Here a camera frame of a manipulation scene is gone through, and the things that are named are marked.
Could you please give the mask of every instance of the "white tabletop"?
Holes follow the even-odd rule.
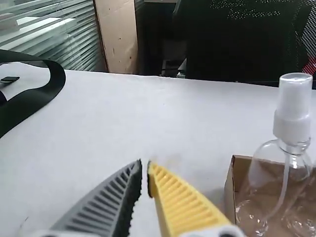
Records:
[[[139,158],[144,167],[150,159],[164,165],[223,208],[232,154],[252,155],[274,138],[277,88],[66,74],[64,89],[51,103],[0,139],[1,237],[49,228],[101,181]],[[47,69],[29,65],[2,65],[0,78],[21,76],[2,91],[12,97],[44,85],[48,75]],[[316,118],[315,91],[313,105]],[[145,174],[144,169],[131,237],[160,236]]]

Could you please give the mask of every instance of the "white spray nozzle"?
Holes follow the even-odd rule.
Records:
[[[313,77],[305,73],[289,73],[280,77],[275,112],[274,135],[290,144],[310,138],[310,103]]]

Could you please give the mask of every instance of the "black strap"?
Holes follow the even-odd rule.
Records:
[[[48,66],[50,71],[49,82],[40,88],[25,90],[0,105],[0,138],[47,105],[65,85],[66,74],[58,63],[24,53],[0,50],[0,63],[31,61],[43,61]]]

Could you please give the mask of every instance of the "clear plastic bottle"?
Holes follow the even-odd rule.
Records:
[[[312,163],[310,145],[311,75],[280,77],[273,134],[261,145],[236,196],[238,225],[249,237],[276,236],[284,213],[308,182]]]

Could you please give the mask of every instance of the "window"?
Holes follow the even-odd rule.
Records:
[[[0,49],[104,71],[93,0],[0,0]]]

